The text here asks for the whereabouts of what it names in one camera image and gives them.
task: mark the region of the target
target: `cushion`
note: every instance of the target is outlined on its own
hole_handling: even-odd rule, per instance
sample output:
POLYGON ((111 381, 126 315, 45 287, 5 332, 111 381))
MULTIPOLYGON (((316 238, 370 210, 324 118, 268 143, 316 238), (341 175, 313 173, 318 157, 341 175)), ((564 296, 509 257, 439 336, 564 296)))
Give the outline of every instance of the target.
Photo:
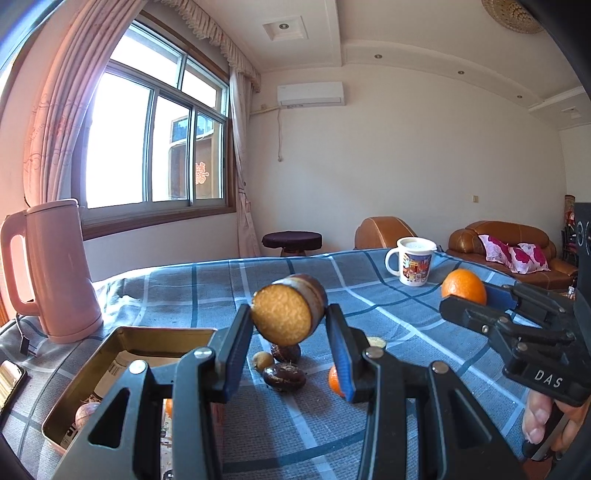
POLYGON ((266 234, 262 244, 267 248, 318 250, 322 248, 322 235, 315 232, 274 232, 266 234))
POLYGON ((491 235, 479 235, 486 250, 486 260, 509 268, 512 273, 528 274, 549 271, 548 262, 542 249, 536 244, 520 243, 510 247, 491 235))
POLYGON ((532 263, 536 266, 536 272, 550 271, 544 251, 538 245, 519 244, 518 246, 531 258, 532 263))
POLYGON ((521 247, 509 247, 509 252, 511 253, 511 266, 509 269, 513 273, 526 274, 537 271, 536 265, 521 247))
POLYGON ((478 235, 478 238, 482 241, 486 250, 487 262, 496 262, 509 269, 511 268, 511 252, 509 250, 509 245, 491 235, 478 235))

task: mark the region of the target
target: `kettle handle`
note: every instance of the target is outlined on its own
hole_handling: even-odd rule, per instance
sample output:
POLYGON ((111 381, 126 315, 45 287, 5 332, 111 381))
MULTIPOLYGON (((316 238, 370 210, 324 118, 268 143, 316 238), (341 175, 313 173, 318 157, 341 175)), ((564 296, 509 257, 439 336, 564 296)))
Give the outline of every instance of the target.
POLYGON ((34 301, 24 302, 18 294, 17 279, 14 275, 14 266, 12 263, 12 249, 10 242, 17 235, 25 236, 27 230, 27 218, 25 211, 9 215, 4 220, 0 230, 0 248, 2 251, 2 263, 4 265, 4 276, 6 278, 6 287, 8 297, 14 309, 22 315, 39 315, 39 307, 34 301))

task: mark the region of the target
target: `mug handle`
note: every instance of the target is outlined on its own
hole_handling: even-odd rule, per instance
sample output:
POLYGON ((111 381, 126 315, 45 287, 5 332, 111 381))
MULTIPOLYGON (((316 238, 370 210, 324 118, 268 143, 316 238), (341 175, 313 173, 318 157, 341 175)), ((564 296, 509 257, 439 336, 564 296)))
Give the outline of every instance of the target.
POLYGON ((390 268, 389 262, 390 262, 390 257, 392 255, 394 255, 395 253, 400 253, 400 248, 396 247, 393 248, 392 250, 390 250, 387 254, 386 254, 386 270, 388 270, 392 275, 396 275, 397 277, 400 276, 400 272, 397 270, 392 270, 392 268, 390 268))

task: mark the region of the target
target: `wicker lamp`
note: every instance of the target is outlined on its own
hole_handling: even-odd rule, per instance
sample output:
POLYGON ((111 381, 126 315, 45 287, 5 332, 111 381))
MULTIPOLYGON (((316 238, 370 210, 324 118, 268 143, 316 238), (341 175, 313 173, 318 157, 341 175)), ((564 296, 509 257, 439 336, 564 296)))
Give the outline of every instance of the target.
POLYGON ((539 33, 543 29, 515 0, 482 0, 488 14, 503 27, 519 33, 539 33))

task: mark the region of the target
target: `fingernail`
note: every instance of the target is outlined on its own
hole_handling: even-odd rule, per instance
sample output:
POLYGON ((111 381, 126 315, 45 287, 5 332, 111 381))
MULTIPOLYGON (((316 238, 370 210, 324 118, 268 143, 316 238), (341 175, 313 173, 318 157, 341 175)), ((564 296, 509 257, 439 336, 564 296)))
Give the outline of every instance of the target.
POLYGON ((534 413, 534 416, 535 416, 535 419, 542 424, 545 424, 548 421, 548 418, 550 418, 550 414, 547 411, 545 411, 543 408, 536 410, 534 413))
POLYGON ((530 441, 530 443, 533 443, 534 445, 537 445, 543 439, 544 439, 544 432, 542 429, 533 429, 528 435, 528 440, 530 441))

